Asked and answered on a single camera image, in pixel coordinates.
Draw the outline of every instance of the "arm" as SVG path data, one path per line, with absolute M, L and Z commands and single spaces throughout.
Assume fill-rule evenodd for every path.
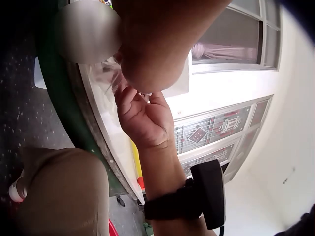
M 175 148 L 174 122 L 163 94 L 153 93 L 149 104 L 132 87 L 120 87 L 115 100 L 120 124 L 139 151 L 148 200 L 183 187 L 186 178 Z M 203 218 L 153 220 L 152 226 L 156 236 L 216 235 Z
M 122 18 L 122 72 L 136 90 L 173 85 L 187 55 L 231 0 L 114 0 Z

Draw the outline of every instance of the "white wall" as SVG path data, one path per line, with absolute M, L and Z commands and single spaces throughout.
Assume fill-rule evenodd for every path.
M 167 98 L 176 119 L 274 94 L 255 145 L 226 185 L 226 235 L 273 235 L 280 220 L 291 226 L 314 203 L 314 47 L 286 10 L 281 34 L 279 71 L 193 75 L 189 93 Z
M 268 195 L 251 174 L 225 185 L 226 223 L 224 236 L 273 236 L 284 230 Z
M 240 173 L 250 170 L 289 227 L 314 204 L 314 46 L 287 14 L 283 30 L 295 46 L 283 45 L 278 92 Z

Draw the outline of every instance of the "green object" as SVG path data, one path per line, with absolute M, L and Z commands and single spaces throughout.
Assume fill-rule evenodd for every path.
M 109 181 L 109 195 L 126 194 L 86 124 L 72 91 L 66 63 L 55 48 L 54 19 L 58 12 L 58 1 L 40 1 L 40 4 L 35 43 L 49 97 L 74 146 L 95 154 L 104 164 Z
M 151 225 L 149 225 L 148 223 L 144 223 L 143 226 L 144 226 L 144 229 L 146 230 L 146 234 L 148 236 L 154 236 L 153 228 Z

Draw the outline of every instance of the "window frame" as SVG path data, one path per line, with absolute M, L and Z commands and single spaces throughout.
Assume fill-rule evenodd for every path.
M 249 16 L 257 21 L 262 22 L 262 43 L 261 43 L 261 55 L 258 55 L 257 61 L 259 64 L 250 64 L 250 63 L 210 63 L 210 64 L 193 64 L 192 62 L 192 53 L 190 51 L 189 57 L 191 58 L 191 69 L 192 74 L 202 74 L 202 73 L 210 73 L 210 72 L 219 72 L 219 71 L 235 71 L 235 70 L 270 70 L 270 71 L 278 71 L 280 65 L 280 58 L 281 58 L 281 48 L 282 48 L 282 20 L 280 17 L 280 27 L 276 26 L 272 22 L 267 20 L 266 16 L 266 1 L 273 1 L 273 0 L 259 0 L 259 9 L 260 9 L 260 16 L 256 15 L 255 13 L 250 12 L 240 6 L 237 6 L 233 3 L 227 6 L 228 9 L 237 11 L 242 13 L 246 16 Z M 267 26 L 271 27 L 272 29 L 280 32 L 280 43 L 279 43 L 279 52 L 278 52 L 278 59 L 277 59 L 277 66 L 266 66 L 265 63 L 265 56 L 266 56 L 266 42 L 267 42 Z

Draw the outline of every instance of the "metal frame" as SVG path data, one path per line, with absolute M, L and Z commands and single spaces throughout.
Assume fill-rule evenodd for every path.
M 271 101 L 272 101 L 272 97 L 273 97 L 273 95 L 269 97 L 269 101 L 268 101 L 268 104 L 267 104 L 267 106 L 266 106 L 266 108 L 265 108 L 265 112 L 264 112 L 264 114 L 263 114 L 263 116 L 262 116 L 262 118 L 261 118 L 261 122 L 260 122 L 259 124 L 256 124 L 256 125 L 252 126 L 252 127 L 249 127 L 249 125 L 250 125 L 250 123 L 251 123 L 251 121 L 252 121 L 252 119 L 253 119 L 253 115 L 254 115 L 254 113 L 255 113 L 257 103 L 262 102 L 262 101 L 264 101 L 264 100 L 266 100 L 266 99 L 264 99 L 264 100 L 262 100 L 262 101 L 256 101 L 256 103 L 253 104 L 254 109 L 252 109 L 253 112 L 252 112 L 252 114 L 251 114 L 251 115 L 252 115 L 251 118 L 248 119 L 248 129 L 247 129 L 246 132 L 244 132 L 244 134 L 242 135 L 241 140 L 240 140 L 240 142 L 238 143 L 237 149 L 236 149 L 236 151 L 235 151 L 235 155 L 231 158 L 230 162 L 232 162 L 233 159 L 236 158 L 236 153 L 238 153 L 238 150 L 240 149 L 240 147 L 241 147 L 241 145 L 242 145 L 242 143 L 243 143 L 243 140 L 244 140 L 246 134 L 248 134 L 248 133 L 254 131 L 255 129 L 258 129 L 257 132 L 256 132 L 256 134 L 255 134 L 255 136 L 254 136 L 254 138 L 253 138 L 253 140 L 252 140 L 252 142 L 251 142 L 250 145 L 249 145 L 249 151 L 248 151 L 248 153 L 246 153 L 246 155 L 248 155 L 248 154 L 250 153 L 250 150 L 252 149 L 252 147 L 253 147 L 253 145 L 254 145 L 254 143 L 255 143 L 255 141 L 256 141 L 256 139 L 257 139 L 259 133 L 260 133 L 261 127 L 262 127 L 262 125 L 263 125 L 263 122 L 265 121 L 265 118 L 266 118 L 266 116 L 267 116 L 267 113 L 268 113 L 268 110 L 269 110 L 269 107 L 270 107 L 270 104 L 271 104 Z M 228 166 L 228 167 L 226 168 L 225 172 L 224 172 L 224 177 L 227 176 L 227 175 L 229 175 L 229 174 L 231 174 L 231 173 L 235 173 L 235 174 L 232 175 L 232 177 L 231 177 L 231 179 L 230 179 L 230 180 L 232 180 L 232 179 L 234 178 L 234 176 L 236 175 L 236 173 L 238 172 L 238 170 L 240 169 L 240 167 L 237 168 L 237 169 L 235 169 L 235 170 L 230 170 L 230 166 Z
M 223 148 L 225 146 L 234 144 L 234 147 L 232 149 L 232 152 L 231 152 L 228 160 L 220 163 L 220 165 L 223 166 L 223 165 L 225 165 L 225 164 L 227 164 L 229 162 L 232 162 L 234 160 L 234 158 L 236 158 L 236 154 L 238 153 L 238 150 L 242 146 L 242 143 L 244 141 L 245 136 L 248 133 L 250 133 L 250 132 L 252 132 L 252 131 L 257 129 L 257 132 L 256 132 L 253 140 L 251 141 L 250 145 L 249 145 L 248 152 L 246 153 L 246 155 L 248 155 L 248 153 L 250 152 L 251 148 L 253 147 L 253 145 L 254 145 L 254 143 L 256 141 L 257 136 L 259 135 L 260 129 L 262 127 L 262 124 L 263 124 L 263 122 L 264 122 L 264 120 L 266 118 L 268 109 L 270 107 L 270 103 L 271 103 L 272 97 L 273 97 L 273 95 L 262 97 L 262 98 L 257 98 L 257 99 L 251 100 L 251 101 L 247 101 L 247 102 L 243 102 L 243 103 L 227 106 L 227 107 L 224 107 L 224 108 L 216 109 L 216 110 L 213 110 L 213 111 L 199 113 L 199 114 L 192 115 L 192 116 L 189 116 L 189 117 L 183 117 L 183 118 L 179 118 L 179 119 L 174 120 L 175 126 L 180 126 L 180 125 L 182 125 L 183 123 L 186 123 L 186 122 L 195 121 L 197 119 L 198 120 L 202 120 L 202 119 L 205 119 L 207 117 L 212 117 L 212 116 L 220 115 L 220 114 L 223 114 L 223 113 L 226 113 L 226 112 L 229 112 L 229 111 L 233 111 L 233 110 L 236 110 L 236 109 L 240 109 L 240 108 L 244 108 L 244 107 L 247 107 L 247 106 L 251 106 L 250 107 L 250 111 L 248 113 L 247 120 L 246 120 L 245 125 L 244 125 L 244 129 L 242 131 L 239 131 L 239 132 L 237 132 L 235 134 L 232 134 L 232 135 L 230 135 L 228 137 L 225 137 L 223 139 L 217 140 L 217 141 L 215 141 L 213 143 L 210 143 L 210 144 L 204 145 L 202 147 L 190 150 L 188 152 L 184 152 L 184 153 L 179 154 L 178 158 L 179 158 L 179 161 L 180 161 L 181 165 L 184 164 L 184 163 L 187 163 L 189 161 L 192 161 L 192 160 L 198 159 L 200 157 L 203 157 L 205 155 L 208 155 L 208 154 L 210 154 L 212 152 L 215 152 L 216 150 L 219 150 L 219 149 L 221 149 L 221 148 Z M 258 123 L 258 124 L 253 125 L 252 127 L 250 127 L 250 124 L 252 122 L 254 113 L 256 111 L 257 104 L 260 103 L 260 102 L 266 101 L 266 100 L 268 100 L 268 103 L 266 105 L 264 114 L 263 114 L 263 116 L 261 118 L 261 122 Z M 232 179 L 235 176 L 235 174 L 238 172 L 240 167 L 235 169 L 235 170 L 230 170 L 231 167 L 229 165 L 227 167 L 227 169 L 225 170 L 225 172 L 224 172 L 225 180 L 226 180 L 226 176 L 227 175 L 230 175 L 231 173 L 233 173 L 231 175 L 232 176 L 231 179 Z
M 216 151 L 218 151 L 218 150 L 220 150 L 220 149 L 222 149 L 222 148 L 224 148 L 226 146 L 234 144 L 234 147 L 233 147 L 233 149 L 231 151 L 231 154 L 230 154 L 228 160 L 223 161 L 222 163 L 220 163 L 220 165 L 223 166 L 223 165 L 225 165 L 226 163 L 229 163 L 232 160 L 232 157 L 233 157 L 233 155 L 235 153 L 235 150 L 236 150 L 236 148 L 237 148 L 237 146 L 239 144 L 240 139 L 241 139 L 241 137 L 228 139 L 228 140 L 224 140 L 223 142 L 216 142 L 215 145 L 211 145 L 211 146 L 205 145 L 202 148 L 197 148 L 197 149 L 193 150 L 194 151 L 194 153 L 193 153 L 194 155 L 193 156 L 191 155 L 191 153 L 190 153 L 190 155 L 181 155 L 181 156 L 179 156 L 178 158 L 179 158 L 180 164 L 182 165 L 182 164 L 185 164 L 185 163 L 187 163 L 189 161 L 196 160 L 196 159 L 198 159 L 200 157 L 203 157 L 203 156 L 206 156 L 206 155 L 211 154 L 213 152 L 216 152 Z
M 202 73 L 210 73 L 210 72 L 217 72 L 217 71 L 234 71 L 234 70 L 271 70 L 277 71 L 280 64 L 280 55 L 281 55 L 281 46 L 282 46 L 282 21 L 280 19 L 280 27 L 274 25 L 273 23 L 267 21 L 266 17 L 266 0 L 259 0 L 259 8 L 260 8 L 260 16 L 256 15 L 255 13 L 250 12 L 240 6 L 235 4 L 229 4 L 228 9 L 237 11 L 244 15 L 247 15 L 253 19 L 262 22 L 262 48 L 261 48 L 261 58 L 260 64 L 250 64 L 250 63 L 210 63 L 210 64 L 191 64 L 192 67 L 192 74 L 202 74 Z M 274 30 L 280 31 L 280 43 L 279 43 L 279 52 L 278 52 L 278 63 L 276 67 L 272 66 L 265 66 L 265 56 L 266 56 L 266 41 L 267 41 L 267 26 L 270 26 Z

